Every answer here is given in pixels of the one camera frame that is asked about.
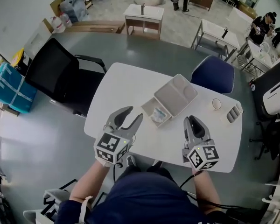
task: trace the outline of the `navy shirt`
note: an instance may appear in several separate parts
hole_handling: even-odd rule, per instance
[[[78,223],[80,210],[76,201],[61,203],[55,223]],[[173,181],[150,172],[118,180],[85,220],[90,224],[213,224]]]

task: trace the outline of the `black office chair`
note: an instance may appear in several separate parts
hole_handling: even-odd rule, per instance
[[[259,160],[263,152],[271,152],[272,160],[275,160],[278,155],[280,157],[280,121],[276,122],[276,119],[271,120],[266,129],[263,127],[262,123],[257,122],[256,124],[261,128],[262,139],[249,139],[249,141],[262,142],[262,147],[259,155],[255,157],[255,160]]]
[[[104,73],[106,67],[101,59],[75,55],[68,52],[55,38],[50,39],[36,54],[25,81],[62,104],[73,114],[87,116],[93,96],[104,73],[79,68],[78,59],[99,64]]]

